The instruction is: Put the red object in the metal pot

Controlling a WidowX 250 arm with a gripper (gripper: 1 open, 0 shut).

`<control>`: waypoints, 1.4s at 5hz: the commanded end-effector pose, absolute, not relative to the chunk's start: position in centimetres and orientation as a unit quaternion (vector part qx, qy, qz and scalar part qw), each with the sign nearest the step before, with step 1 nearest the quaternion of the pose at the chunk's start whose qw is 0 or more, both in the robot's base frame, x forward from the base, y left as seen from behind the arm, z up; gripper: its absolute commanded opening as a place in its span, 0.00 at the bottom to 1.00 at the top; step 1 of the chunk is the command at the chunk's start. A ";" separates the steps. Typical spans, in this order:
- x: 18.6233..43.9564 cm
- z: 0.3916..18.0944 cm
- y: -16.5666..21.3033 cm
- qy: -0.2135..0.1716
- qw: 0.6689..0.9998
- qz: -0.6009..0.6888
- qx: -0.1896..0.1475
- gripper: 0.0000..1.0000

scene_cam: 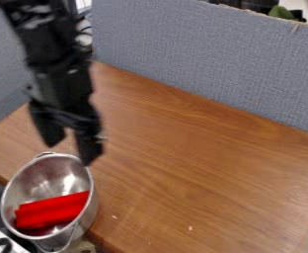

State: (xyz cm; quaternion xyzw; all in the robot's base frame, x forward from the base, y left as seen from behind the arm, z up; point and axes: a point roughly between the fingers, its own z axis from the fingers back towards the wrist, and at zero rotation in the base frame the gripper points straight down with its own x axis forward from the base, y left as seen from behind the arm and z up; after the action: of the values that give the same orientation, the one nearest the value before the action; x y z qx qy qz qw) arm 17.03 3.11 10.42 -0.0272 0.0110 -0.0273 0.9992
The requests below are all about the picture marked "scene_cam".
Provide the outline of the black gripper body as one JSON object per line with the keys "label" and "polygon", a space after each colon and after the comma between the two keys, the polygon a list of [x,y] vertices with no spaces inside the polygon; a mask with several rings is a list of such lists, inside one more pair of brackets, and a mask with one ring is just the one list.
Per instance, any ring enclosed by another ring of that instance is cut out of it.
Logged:
{"label": "black gripper body", "polygon": [[90,61],[66,56],[57,61],[28,60],[28,66],[36,78],[36,87],[29,91],[30,103],[49,110],[62,128],[76,131],[84,126],[101,127],[98,113],[89,102],[93,93]]}

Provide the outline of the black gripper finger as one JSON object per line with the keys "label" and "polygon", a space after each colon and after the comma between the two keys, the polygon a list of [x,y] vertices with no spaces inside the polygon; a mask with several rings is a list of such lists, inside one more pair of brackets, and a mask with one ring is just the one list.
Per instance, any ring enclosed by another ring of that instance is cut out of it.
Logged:
{"label": "black gripper finger", "polygon": [[89,166],[104,153],[104,138],[100,133],[101,127],[96,125],[80,127],[74,131],[77,153],[85,166]]}
{"label": "black gripper finger", "polygon": [[52,113],[38,103],[29,104],[29,113],[45,145],[56,146],[65,138],[62,126],[54,122]]}

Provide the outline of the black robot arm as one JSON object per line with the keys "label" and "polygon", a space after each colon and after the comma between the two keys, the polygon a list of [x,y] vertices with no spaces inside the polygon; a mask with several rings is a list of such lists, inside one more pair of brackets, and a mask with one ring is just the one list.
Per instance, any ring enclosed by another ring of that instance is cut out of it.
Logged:
{"label": "black robot arm", "polygon": [[0,0],[0,9],[36,78],[28,88],[29,113],[44,143],[56,146],[70,128],[88,165],[102,154],[102,126],[89,102],[89,52],[77,41],[76,20],[61,0]]}

